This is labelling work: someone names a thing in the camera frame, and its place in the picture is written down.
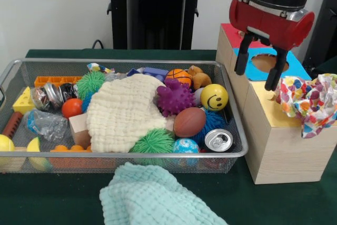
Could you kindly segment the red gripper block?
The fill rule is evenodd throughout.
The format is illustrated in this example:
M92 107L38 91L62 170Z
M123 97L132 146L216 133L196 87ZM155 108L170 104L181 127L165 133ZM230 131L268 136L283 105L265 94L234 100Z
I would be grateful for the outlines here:
M264 87L267 91L275 91L286 64L288 51L300 46L306 39L314 18L314 13L305 9L283 11L252 0L232 0L230 23L244 32L234 68L236 74L245 73L249 46L255 38L261 40L261 43L267 46L277 47L274 48L277 52L276 64L270 69Z

